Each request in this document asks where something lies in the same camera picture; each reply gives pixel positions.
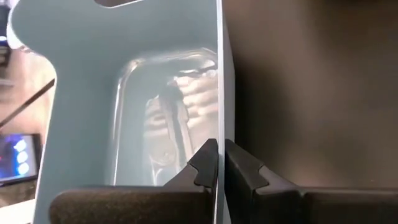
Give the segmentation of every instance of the clear plastic container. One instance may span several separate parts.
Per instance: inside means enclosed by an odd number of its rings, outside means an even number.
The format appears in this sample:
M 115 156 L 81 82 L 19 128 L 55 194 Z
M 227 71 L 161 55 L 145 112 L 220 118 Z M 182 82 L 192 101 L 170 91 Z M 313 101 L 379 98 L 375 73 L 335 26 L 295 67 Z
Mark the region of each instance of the clear plastic container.
M 114 117 L 114 185 L 164 185 L 218 137 L 217 54 L 208 49 L 129 62 Z

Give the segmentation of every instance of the light blue plastic panel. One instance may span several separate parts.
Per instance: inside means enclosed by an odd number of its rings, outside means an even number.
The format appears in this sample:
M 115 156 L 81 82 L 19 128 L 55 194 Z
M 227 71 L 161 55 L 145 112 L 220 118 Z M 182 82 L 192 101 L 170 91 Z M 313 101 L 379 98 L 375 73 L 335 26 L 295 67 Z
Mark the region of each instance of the light blue plastic panel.
M 208 138 L 224 141 L 220 1 L 21 0 L 11 22 L 57 72 L 34 223 L 63 190 L 162 185 Z

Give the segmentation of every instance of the screen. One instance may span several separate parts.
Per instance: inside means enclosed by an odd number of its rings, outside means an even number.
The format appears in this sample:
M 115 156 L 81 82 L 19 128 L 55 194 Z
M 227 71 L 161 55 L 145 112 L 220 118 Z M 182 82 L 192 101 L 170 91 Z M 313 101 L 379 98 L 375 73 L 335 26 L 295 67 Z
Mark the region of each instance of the screen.
M 37 174 L 33 136 L 0 135 L 0 183 L 18 181 Z

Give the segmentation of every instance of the cable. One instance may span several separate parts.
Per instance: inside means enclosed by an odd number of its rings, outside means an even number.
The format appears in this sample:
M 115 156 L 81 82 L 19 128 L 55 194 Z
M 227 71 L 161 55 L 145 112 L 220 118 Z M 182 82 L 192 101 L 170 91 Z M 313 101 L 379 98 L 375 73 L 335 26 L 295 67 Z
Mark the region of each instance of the cable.
M 24 111 L 29 105 L 31 105 L 34 101 L 36 101 L 39 97 L 41 97 L 44 93 L 46 93 L 51 87 L 55 84 L 55 79 L 48 82 L 43 88 L 41 88 L 37 93 L 31 96 L 25 103 L 20 105 L 16 110 L 14 110 L 10 115 L 0 121 L 0 130 L 8 124 L 12 119 L 14 119 L 17 115 L 19 115 L 22 111 Z

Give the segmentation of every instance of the glowing blue light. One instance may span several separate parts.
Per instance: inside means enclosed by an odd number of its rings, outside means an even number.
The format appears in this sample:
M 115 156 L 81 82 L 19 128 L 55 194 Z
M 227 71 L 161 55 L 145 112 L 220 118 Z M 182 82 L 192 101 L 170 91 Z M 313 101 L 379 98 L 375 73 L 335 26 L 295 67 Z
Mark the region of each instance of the glowing blue light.
M 26 160 L 27 160 L 27 153 L 25 151 L 18 153 L 17 161 L 19 164 L 25 162 Z
M 18 167 L 19 175 L 25 175 L 29 171 L 29 165 L 25 162 Z
M 21 139 L 19 142 L 14 146 L 14 149 L 18 152 L 21 152 L 26 149 L 26 142 L 25 140 Z
M 14 141 L 18 141 L 20 139 L 22 139 L 22 135 L 21 134 L 10 134 L 10 135 L 6 135 L 6 142 L 14 142 Z

